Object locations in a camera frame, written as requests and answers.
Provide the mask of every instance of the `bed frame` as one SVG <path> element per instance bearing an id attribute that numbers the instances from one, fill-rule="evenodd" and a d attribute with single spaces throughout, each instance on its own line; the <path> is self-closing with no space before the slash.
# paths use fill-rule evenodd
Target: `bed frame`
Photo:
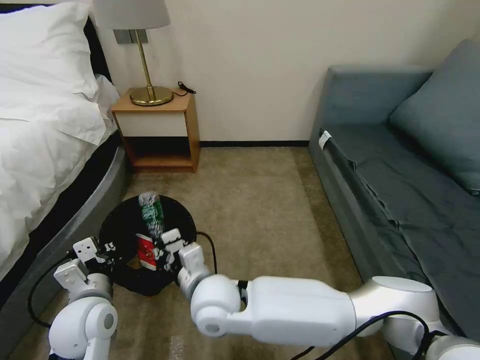
<path id="1" fill-rule="evenodd" d="M 38 5 L 41 4 L 0 3 L 0 13 L 11 13 Z M 85 25 L 84 32 L 91 50 L 90 60 L 93 72 L 111 80 L 100 41 L 90 19 Z M 0 308 L 0 359 L 8 358 L 33 323 L 27 312 L 27 298 L 38 277 L 62 258 L 66 251 L 71 250 L 72 244 L 89 236 L 97 236 L 103 220 L 122 200 L 126 188 L 126 168 L 125 150 L 118 147 L 97 188 L 76 214 L 38 253 L 28 272 Z M 40 314 L 60 289 L 52 275 L 46 276 L 35 292 L 32 304 L 34 311 Z"/>

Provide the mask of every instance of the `sofa armrest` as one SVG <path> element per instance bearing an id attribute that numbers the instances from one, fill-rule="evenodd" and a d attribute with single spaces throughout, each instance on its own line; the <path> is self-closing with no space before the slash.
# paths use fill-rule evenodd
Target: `sofa armrest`
<path id="1" fill-rule="evenodd" d="M 413 95 L 433 70 L 414 66 L 331 66 L 326 74 L 312 136 L 320 127 L 378 124 Z"/>

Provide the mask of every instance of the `black cable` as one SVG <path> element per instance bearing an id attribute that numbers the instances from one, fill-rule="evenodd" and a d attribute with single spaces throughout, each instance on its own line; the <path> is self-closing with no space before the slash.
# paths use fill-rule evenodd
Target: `black cable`
<path id="1" fill-rule="evenodd" d="M 72 259 L 72 253 L 71 252 L 68 252 L 64 257 L 62 257 L 60 260 L 58 260 L 57 262 L 55 262 L 52 266 L 50 266 L 48 268 L 47 271 L 45 271 L 39 278 L 38 280 L 35 282 L 35 284 L 33 284 L 33 286 L 31 287 L 31 290 L 30 290 L 30 293 L 28 294 L 28 299 L 26 301 L 26 308 L 28 310 L 28 314 L 30 315 L 30 317 L 32 318 L 32 320 L 34 322 L 36 322 L 38 325 L 44 327 L 44 328 L 47 328 L 47 329 L 50 329 L 50 327 L 52 326 L 51 324 L 49 324 L 48 322 L 45 322 L 45 321 L 42 321 L 40 320 L 40 318 L 35 315 L 35 312 L 34 312 L 34 308 L 32 307 L 32 299 L 34 297 L 34 292 L 35 290 L 37 289 L 37 287 L 39 286 L 40 282 L 44 279 L 45 276 L 47 276 L 47 274 L 49 272 L 51 272 L 54 268 L 58 267 L 61 263 L 63 263 L 65 260 L 71 260 Z"/>
<path id="2" fill-rule="evenodd" d="M 337 342 L 334 346 L 332 346 L 327 352 L 325 352 L 323 355 L 317 357 L 315 360 L 325 360 L 327 358 L 329 358 L 330 356 L 332 356 L 334 353 L 337 352 L 337 350 L 339 350 L 341 347 L 343 347 L 346 343 L 348 343 L 350 340 L 352 340 L 354 337 L 356 337 L 358 334 L 360 334 L 363 330 L 365 330 L 366 328 L 368 328 L 369 326 L 379 322 L 380 320 L 383 320 L 385 318 L 388 318 L 390 316 L 393 316 L 393 315 L 406 315 L 406 316 L 409 316 L 409 317 L 412 317 L 416 320 L 418 320 L 420 322 L 420 324 L 423 326 L 423 337 L 421 338 L 421 342 L 420 342 L 420 346 L 418 347 L 418 350 L 417 352 L 415 353 L 415 355 L 413 355 L 413 357 L 411 358 L 412 360 L 419 360 L 420 357 L 422 356 L 422 354 L 428 349 L 428 347 L 430 346 L 430 343 L 433 339 L 433 336 L 436 336 L 436 335 L 439 335 L 439 334 L 442 334 L 440 332 L 437 332 L 437 331 L 433 331 L 432 333 L 430 333 L 430 330 L 429 330 L 429 326 L 427 325 L 427 323 L 418 315 L 414 314 L 413 312 L 409 312 L 409 311 L 402 311 L 402 310 L 398 310 L 398 311 L 389 311 L 389 312 L 385 312 L 381 315 L 378 315 L 378 316 L 375 316 L 375 317 L 372 317 L 370 320 L 368 320 L 367 322 L 365 322 L 364 324 L 362 324 L 361 326 L 359 326 L 357 329 L 355 329 L 354 331 L 352 331 L 350 334 L 348 334 L 347 336 L 345 336 L 342 340 L 340 340 L 339 342 Z M 299 353 L 298 355 L 294 356 L 292 358 L 292 360 L 298 360 L 300 359 L 301 357 L 305 356 L 306 354 L 308 354 L 310 351 L 312 351 L 312 347 L 309 347 L 307 350 Z"/>
<path id="3" fill-rule="evenodd" d="M 292 357 L 291 360 L 299 360 L 300 358 L 303 358 L 305 355 L 309 354 L 313 349 L 315 349 L 315 346 L 310 346 L 306 350 Z"/>
<path id="4" fill-rule="evenodd" d="M 187 94 L 196 94 L 197 92 L 189 87 L 187 87 L 183 82 L 179 81 L 178 82 L 178 87 L 182 90 L 185 91 L 184 94 L 179 94 L 178 92 L 175 92 L 175 91 L 172 91 L 172 93 L 174 93 L 175 95 L 179 96 L 179 97 L 184 97 L 185 95 Z"/>
<path id="5" fill-rule="evenodd" d="M 203 232 L 203 231 L 197 231 L 196 234 L 206 237 L 210 242 L 211 253 L 213 255 L 213 269 L 215 271 L 215 274 L 218 274 L 219 272 L 217 269 L 217 253 L 215 252 L 215 245 L 214 245 L 214 242 L 212 241 L 212 238 L 206 232 Z"/>

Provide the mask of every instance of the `baseboard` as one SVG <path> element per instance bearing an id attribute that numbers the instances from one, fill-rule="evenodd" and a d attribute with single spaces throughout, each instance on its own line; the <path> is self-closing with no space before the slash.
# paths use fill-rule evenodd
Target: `baseboard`
<path id="1" fill-rule="evenodd" d="M 200 141 L 201 148 L 268 148 L 268 147 L 307 147 L 308 140 L 274 141 Z"/>

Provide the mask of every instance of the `brass lamp base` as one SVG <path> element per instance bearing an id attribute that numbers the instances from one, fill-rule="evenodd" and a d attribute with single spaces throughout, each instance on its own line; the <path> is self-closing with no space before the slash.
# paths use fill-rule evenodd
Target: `brass lamp base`
<path id="1" fill-rule="evenodd" d="M 140 87 L 130 93 L 130 100 L 135 105 L 158 106 L 174 98 L 172 90 L 162 86 Z"/>

